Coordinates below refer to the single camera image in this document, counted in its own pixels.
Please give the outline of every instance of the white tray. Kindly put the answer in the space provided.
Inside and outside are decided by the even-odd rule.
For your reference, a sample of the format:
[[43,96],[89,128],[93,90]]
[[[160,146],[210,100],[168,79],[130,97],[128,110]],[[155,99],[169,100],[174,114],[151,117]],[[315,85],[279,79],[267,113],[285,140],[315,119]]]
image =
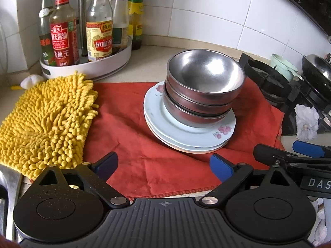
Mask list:
[[87,57],[80,57],[80,64],[71,66],[49,66],[44,63],[43,59],[40,58],[39,61],[42,72],[47,79],[72,75],[78,71],[78,73],[86,74],[88,79],[98,80],[125,67],[131,57],[131,47],[132,42],[129,39],[127,48],[113,56],[92,62],[88,62]]

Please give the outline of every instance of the yellow cleaning cloth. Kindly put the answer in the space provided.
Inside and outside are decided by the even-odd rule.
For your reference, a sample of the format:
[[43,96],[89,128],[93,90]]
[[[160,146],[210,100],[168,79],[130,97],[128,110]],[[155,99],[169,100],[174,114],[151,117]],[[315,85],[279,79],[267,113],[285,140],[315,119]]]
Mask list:
[[47,165],[82,163],[98,93],[84,74],[58,77],[28,89],[0,126],[0,163],[35,180]]

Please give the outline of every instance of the stack of bowls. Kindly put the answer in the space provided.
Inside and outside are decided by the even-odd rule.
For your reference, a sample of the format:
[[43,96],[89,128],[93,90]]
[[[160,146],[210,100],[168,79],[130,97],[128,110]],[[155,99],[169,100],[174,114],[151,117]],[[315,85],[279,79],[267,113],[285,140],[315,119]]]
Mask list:
[[227,55],[191,49],[167,64],[163,102],[179,122],[202,128],[222,120],[238,96],[245,72]]

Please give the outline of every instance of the red towel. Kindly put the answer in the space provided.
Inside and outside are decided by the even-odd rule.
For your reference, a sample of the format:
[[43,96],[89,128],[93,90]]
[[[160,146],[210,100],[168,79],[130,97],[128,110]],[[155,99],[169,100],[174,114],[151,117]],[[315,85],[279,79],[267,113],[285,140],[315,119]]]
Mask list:
[[[159,141],[149,130],[143,109],[145,93],[155,83],[96,83],[99,115],[93,119],[84,148],[84,160],[95,162],[110,151],[119,157],[116,172],[107,181],[129,197],[167,197],[214,189],[221,182],[209,168],[210,154],[186,154]],[[283,113],[271,106],[257,85],[246,79],[234,101],[236,127],[228,144],[216,153],[236,164],[255,169],[258,143],[282,148],[279,140]]]

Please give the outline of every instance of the white plate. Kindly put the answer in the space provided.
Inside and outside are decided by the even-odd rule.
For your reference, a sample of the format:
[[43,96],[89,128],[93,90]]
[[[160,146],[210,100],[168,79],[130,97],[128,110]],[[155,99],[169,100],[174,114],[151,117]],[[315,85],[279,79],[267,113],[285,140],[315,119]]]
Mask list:
[[193,147],[215,147],[230,139],[236,117],[233,110],[221,121],[206,128],[194,128],[177,121],[165,108],[162,100],[164,81],[150,88],[145,95],[144,111],[153,128],[173,141]]
[[173,140],[171,140],[170,138],[162,135],[161,133],[159,133],[154,127],[153,125],[150,123],[150,121],[148,120],[148,117],[146,116],[145,114],[145,120],[146,120],[146,123],[149,127],[149,129],[153,132],[153,134],[160,140],[162,141],[163,143],[165,143],[166,145],[169,145],[170,147],[176,149],[176,150],[179,150],[179,151],[182,151],[182,152],[186,152],[186,153],[192,153],[192,154],[207,154],[207,153],[210,153],[210,152],[214,152],[220,148],[222,148],[224,145],[227,144],[227,142],[230,140],[226,140],[225,142],[217,145],[217,146],[214,146],[214,147],[208,147],[208,148],[203,148],[203,147],[193,147],[193,146],[186,146],[186,145],[182,145],[182,144],[179,144]]

